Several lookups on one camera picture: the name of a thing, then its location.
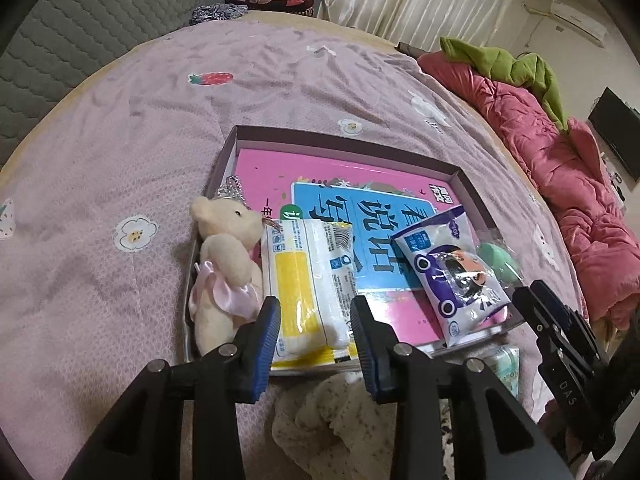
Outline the beige mouse plush pink dress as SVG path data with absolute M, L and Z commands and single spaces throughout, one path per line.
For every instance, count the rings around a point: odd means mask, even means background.
M 190 213 L 202 244 L 189 312 L 198 352 L 204 356 L 258 317 L 264 296 L 254 249 L 264 222 L 260 212 L 247 206 L 235 176 L 226 177 L 212 198 L 196 198 Z

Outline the green tissue pack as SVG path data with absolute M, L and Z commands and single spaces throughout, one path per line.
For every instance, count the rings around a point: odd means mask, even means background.
M 516 398 L 520 391 L 520 349 L 504 344 L 482 353 L 480 359 Z

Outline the purple cartoon snack bag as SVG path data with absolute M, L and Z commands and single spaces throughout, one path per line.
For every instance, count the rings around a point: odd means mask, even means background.
M 392 241 L 425 290 L 448 347 L 510 302 L 494 270 L 477 255 L 463 206 L 407 226 Z

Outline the blue patterned cloth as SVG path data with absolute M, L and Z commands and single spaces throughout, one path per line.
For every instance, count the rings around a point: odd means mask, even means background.
M 215 3 L 197 6 L 191 14 L 191 26 L 210 21 L 230 21 L 242 18 L 248 12 L 245 4 Z

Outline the pink blue book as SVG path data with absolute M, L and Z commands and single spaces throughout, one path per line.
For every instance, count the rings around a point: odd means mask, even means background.
M 374 318 L 414 346 L 442 342 L 424 289 L 392 236 L 457 205 L 465 208 L 472 230 L 486 228 L 459 171 L 429 177 L 416 168 L 259 148 L 239 150 L 234 171 L 247 203 L 267 216 L 351 224 L 356 287 Z

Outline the pink patterned bedsheet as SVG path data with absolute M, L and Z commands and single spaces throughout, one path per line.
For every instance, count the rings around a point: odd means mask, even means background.
M 181 356 L 201 195 L 237 125 L 379 143 L 460 167 L 528 280 L 584 304 L 558 224 L 484 124 L 413 58 L 243 20 L 142 44 L 76 88 L 2 169 L 1 426 L 65 474 L 152 359 Z

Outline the green garment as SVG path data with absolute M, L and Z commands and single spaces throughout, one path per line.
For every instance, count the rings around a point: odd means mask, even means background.
M 477 47 L 457 38 L 439 39 L 440 50 L 450 62 L 465 63 L 493 81 L 528 90 L 560 131 L 567 129 L 558 78 L 536 53 L 519 58 L 497 47 Z

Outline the white air conditioner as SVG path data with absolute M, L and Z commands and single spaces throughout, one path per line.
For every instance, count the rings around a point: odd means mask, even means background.
M 599 21 L 566 3 L 556 0 L 553 0 L 550 4 L 550 13 L 555 18 L 579 29 L 599 47 L 604 47 L 604 40 L 608 30 Z

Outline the grey quilted headboard cover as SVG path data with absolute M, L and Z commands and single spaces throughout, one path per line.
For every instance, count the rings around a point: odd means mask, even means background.
M 1 51 L 1 158 L 100 68 L 221 1 L 37 0 Z

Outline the floral cream scrunchie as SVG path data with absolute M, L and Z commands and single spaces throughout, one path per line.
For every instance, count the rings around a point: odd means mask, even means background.
M 305 382 L 276 402 L 272 437 L 314 479 L 387 479 L 396 404 L 377 404 L 360 373 Z

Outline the red pink comforter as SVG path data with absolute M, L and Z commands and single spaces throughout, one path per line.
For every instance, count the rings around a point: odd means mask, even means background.
M 529 91 L 450 62 L 442 52 L 422 54 L 418 64 L 484 117 L 546 200 L 590 320 L 628 330 L 639 309 L 639 241 L 617 206 L 590 128 L 570 119 L 560 131 Z

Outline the shallow dark cardboard box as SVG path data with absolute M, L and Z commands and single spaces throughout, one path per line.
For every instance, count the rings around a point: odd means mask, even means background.
M 350 306 L 430 356 L 523 321 L 477 255 L 496 232 L 456 166 L 307 131 L 233 128 L 206 192 L 184 296 L 186 357 L 232 341 L 268 300 L 281 323 L 276 375 L 359 366 Z

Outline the black wall television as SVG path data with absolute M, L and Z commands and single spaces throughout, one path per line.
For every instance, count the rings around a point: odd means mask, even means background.
M 635 181 L 639 179 L 639 112 L 608 87 L 603 90 L 588 120 Z

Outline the white yellow tissue pack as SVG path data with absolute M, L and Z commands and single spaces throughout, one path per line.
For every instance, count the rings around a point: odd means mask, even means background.
M 278 220 L 260 242 L 262 290 L 281 306 L 273 373 L 309 373 L 357 357 L 350 304 L 357 295 L 352 225 Z

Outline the green sponge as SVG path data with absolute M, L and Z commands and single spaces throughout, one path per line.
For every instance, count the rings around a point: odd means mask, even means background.
M 497 229 L 478 230 L 476 232 L 476 253 L 487 263 L 503 288 L 515 288 L 523 285 L 520 264 Z

